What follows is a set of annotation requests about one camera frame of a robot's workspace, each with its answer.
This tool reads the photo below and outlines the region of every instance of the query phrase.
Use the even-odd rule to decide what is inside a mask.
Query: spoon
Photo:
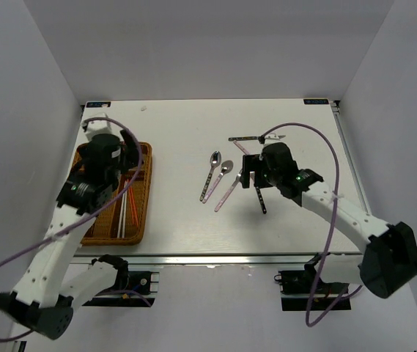
[[[207,180],[205,181],[205,186],[203,186],[202,195],[200,196],[200,202],[205,197],[205,193],[207,193],[208,186],[210,185],[211,177],[213,176],[213,172],[221,164],[221,153],[216,151],[211,155],[210,158],[210,173],[208,174]]]
[[[213,184],[213,186],[211,186],[211,188],[208,190],[207,194],[205,195],[204,199],[202,200],[203,204],[205,204],[207,202],[208,198],[210,198],[210,196],[213,193],[213,191],[215,190],[216,186],[220,183],[221,178],[223,178],[223,176],[225,174],[229,174],[233,167],[234,167],[234,164],[230,160],[226,160],[225,162],[222,163],[220,174],[216,178],[215,183]]]
[[[229,187],[229,189],[226,191],[226,193],[223,195],[223,198],[221,198],[220,202],[218,203],[218,205],[216,205],[215,208],[215,213],[218,212],[218,210],[221,209],[221,207],[223,206],[224,202],[226,201],[226,199],[228,199],[229,195],[234,191],[234,189],[236,188],[237,184],[240,182],[240,177],[241,174],[243,173],[243,170],[241,169],[239,171],[239,173],[236,175],[236,180],[232,183],[231,187]]]

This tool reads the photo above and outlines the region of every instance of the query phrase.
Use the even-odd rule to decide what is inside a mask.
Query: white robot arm
[[[121,131],[125,141],[121,144],[108,122],[92,121],[83,127],[89,143],[78,148],[81,161],[72,168],[60,191],[45,238],[102,208],[117,189],[121,173],[138,163],[135,143],[125,131]],[[81,224],[40,248],[12,291],[0,293],[0,310],[55,340],[81,305],[103,290],[125,289],[128,263],[111,255],[102,256],[88,271],[63,283],[68,265],[94,221]]]
[[[261,154],[243,156],[243,188],[249,187],[251,172],[256,187],[275,186],[283,197],[331,222],[336,195],[316,172],[299,169],[284,143],[266,142]],[[390,225],[338,197],[335,228],[362,255],[329,254],[320,272],[323,282],[365,285],[376,296],[388,298],[417,275],[415,237],[403,222]],[[305,277],[314,278],[320,258],[317,255],[305,265],[309,271]]]

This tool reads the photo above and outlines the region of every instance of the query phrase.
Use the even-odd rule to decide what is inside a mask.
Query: wicker basket
[[[151,173],[152,173],[152,148],[151,145],[141,142],[141,151],[143,152],[144,163],[141,167],[137,178],[133,182],[133,197],[135,199],[136,214],[138,225],[134,224],[131,217],[131,203],[127,201],[125,217],[125,234],[123,238],[117,238],[119,229],[120,209],[122,207],[122,198],[117,200],[111,207],[103,211],[96,219],[92,227],[87,231],[81,244],[83,246],[130,246],[140,243],[144,234],[144,225],[146,223],[148,199],[150,196]],[[75,154],[73,165],[80,160],[78,153]],[[120,178],[119,188],[114,192],[113,197],[119,193],[126,180],[132,178],[135,169],[129,170]]]

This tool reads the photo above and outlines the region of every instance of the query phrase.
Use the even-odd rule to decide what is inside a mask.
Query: white tabletop
[[[258,136],[283,122],[302,122],[321,130],[337,151],[341,167],[340,194],[359,205],[358,192],[329,105],[304,105],[302,99],[114,101],[108,108],[86,108],[83,119],[105,112],[124,123],[153,150],[153,173],[147,223],[137,246],[83,247],[79,254],[269,254],[319,252],[328,223],[283,198],[276,188],[262,190],[267,214],[262,214],[253,188],[238,186],[222,209],[214,208],[241,169],[242,156],[230,136]],[[282,128],[278,134],[290,147],[300,168],[310,168],[333,185],[330,150],[315,133]],[[79,132],[76,146],[86,141]],[[258,142],[243,142],[258,153]],[[219,150],[233,160],[234,170],[219,184],[207,204],[199,201]],[[212,183],[219,173],[216,169]],[[340,232],[332,251],[356,252]]]

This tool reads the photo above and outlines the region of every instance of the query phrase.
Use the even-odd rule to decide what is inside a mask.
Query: white wall
[[[417,1],[396,1],[342,101],[373,211],[417,240]],[[417,302],[417,277],[411,287]]]
[[[79,117],[25,4],[0,0],[0,260],[43,237]],[[0,290],[12,287],[30,259],[0,271]],[[0,314],[0,337],[10,327]]]
[[[25,0],[79,101],[339,99],[392,0]]]

